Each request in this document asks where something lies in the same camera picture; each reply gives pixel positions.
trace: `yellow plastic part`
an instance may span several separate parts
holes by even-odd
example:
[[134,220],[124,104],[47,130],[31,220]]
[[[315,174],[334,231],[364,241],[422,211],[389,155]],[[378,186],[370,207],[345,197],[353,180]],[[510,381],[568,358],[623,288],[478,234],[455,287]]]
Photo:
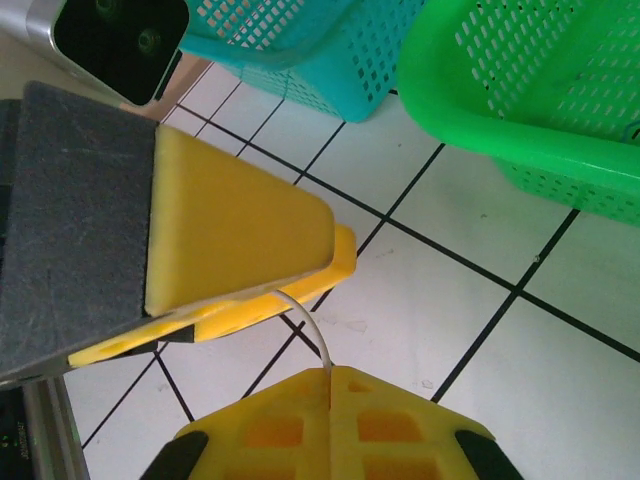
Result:
[[183,428],[189,480],[477,480],[455,439],[482,425],[350,367],[306,370]]
[[69,356],[81,367],[327,268],[321,199],[179,130],[156,131],[144,327]]
[[455,432],[493,440],[479,423],[350,367],[333,369],[330,419],[332,480],[477,480]]
[[327,480],[329,379],[312,369],[180,430],[209,442],[189,480]]
[[[351,229],[343,225],[336,225],[335,235],[335,251],[331,265],[283,287],[282,291],[304,303],[330,290],[353,274],[357,255],[355,235]],[[216,305],[212,305],[197,312],[200,319],[194,325],[194,341],[204,342],[228,335],[290,308],[288,304],[271,294],[238,302],[225,309],[216,310],[215,307]],[[207,314],[206,309],[215,311]]]

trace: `basket mesh holes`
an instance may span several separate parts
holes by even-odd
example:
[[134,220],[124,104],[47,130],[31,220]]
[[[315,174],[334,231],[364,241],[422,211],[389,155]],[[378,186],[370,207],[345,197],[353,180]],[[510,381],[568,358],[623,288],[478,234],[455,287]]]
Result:
[[259,80],[260,85],[267,91],[291,100],[309,105],[316,110],[336,115],[337,112],[328,105],[322,96],[313,87],[305,85],[305,82],[295,75],[285,72],[269,72],[268,76],[264,72],[251,72],[245,70],[242,79],[252,83],[254,79]]
[[[640,3],[628,2],[625,7],[627,10],[638,10]],[[635,39],[639,32],[640,16],[625,12],[617,19],[604,41],[598,44],[586,61],[584,71],[576,77],[565,98],[559,102],[558,110],[563,111],[564,115],[554,118],[554,127],[576,126],[578,133],[623,140],[627,125],[633,123],[640,113],[636,88],[640,65],[632,55],[632,52],[640,51],[640,43]],[[570,104],[567,100],[575,97],[582,97],[583,107],[573,112],[564,111]],[[585,116],[594,115],[597,115],[597,119],[590,123],[584,119]]]
[[360,85],[369,102],[376,101],[394,86],[395,52],[402,45],[412,19],[424,1],[401,2],[388,18],[382,18],[374,4],[371,3],[371,11],[366,13],[369,17],[367,21],[360,18],[354,22],[357,27],[353,31],[347,25],[349,22],[345,22],[343,27],[343,31],[350,36],[348,50],[353,65],[358,67]]
[[203,0],[196,9],[218,38],[263,50],[300,12],[306,0]]
[[[481,82],[487,92],[501,92],[487,99],[490,110],[499,117],[504,117],[511,110],[512,102],[518,101],[542,66],[541,59],[547,58],[549,50],[571,23],[573,14],[584,6],[582,0],[513,3],[478,0],[476,10],[469,12],[469,19],[463,21],[455,33],[456,43],[466,49],[479,67],[471,70],[474,79]],[[511,68],[503,69],[501,61]],[[495,89],[489,88],[488,83],[494,82],[497,82]]]
[[523,190],[555,199],[561,203],[611,218],[638,224],[638,201],[619,192],[606,190],[553,173],[528,170],[526,167],[506,164],[506,173]]

